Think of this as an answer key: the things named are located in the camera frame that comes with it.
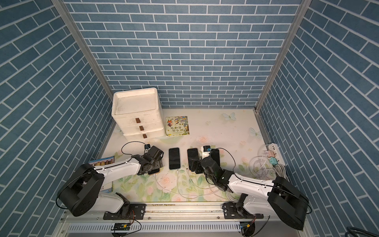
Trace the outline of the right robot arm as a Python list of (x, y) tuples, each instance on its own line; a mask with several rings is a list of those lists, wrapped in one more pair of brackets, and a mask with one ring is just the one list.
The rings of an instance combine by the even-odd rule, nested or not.
[(262, 219), (271, 215), (293, 229), (304, 228), (309, 200), (285, 178), (249, 178), (222, 169), (211, 157), (190, 159), (189, 167), (202, 171), (221, 191), (240, 196), (237, 202), (222, 205), (226, 219)]

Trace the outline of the phone green case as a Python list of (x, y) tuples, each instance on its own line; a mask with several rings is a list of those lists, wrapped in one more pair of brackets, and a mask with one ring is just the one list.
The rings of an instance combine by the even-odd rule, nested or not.
[(180, 149), (179, 148), (169, 149), (169, 169), (176, 170), (180, 168), (181, 168)]
[(221, 166), (219, 149), (212, 149), (210, 152), (210, 156), (216, 162), (218, 166)]

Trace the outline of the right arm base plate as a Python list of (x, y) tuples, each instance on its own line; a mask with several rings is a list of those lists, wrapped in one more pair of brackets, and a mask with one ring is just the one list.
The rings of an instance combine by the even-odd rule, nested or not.
[(225, 219), (263, 219), (263, 214), (251, 214), (244, 207), (243, 202), (245, 201), (247, 194), (242, 194), (237, 203), (226, 202), (222, 205), (223, 214)]

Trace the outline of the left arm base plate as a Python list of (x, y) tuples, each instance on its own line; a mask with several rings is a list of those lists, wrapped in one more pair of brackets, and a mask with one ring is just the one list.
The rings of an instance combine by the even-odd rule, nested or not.
[(117, 212), (106, 211), (104, 220), (143, 220), (146, 207), (145, 203), (131, 203), (121, 193), (116, 193), (122, 200), (123, 205)]

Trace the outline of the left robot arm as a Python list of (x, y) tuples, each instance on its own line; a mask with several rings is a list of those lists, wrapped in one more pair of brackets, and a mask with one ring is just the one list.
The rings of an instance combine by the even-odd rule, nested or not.
[(131, 219), (134, 211), (130, 201), (120, 193), (102, 194), (101, 188), (123, 177), (161, 168), (163, 155), (161, 149), (152, 146), (145, 154), (132, 156), (137, 163), (123, 161), (98, 167), (82, 164), (58, 191), (57, 199), (76, 217), (89, 211), (103, 211), (105, 220)]

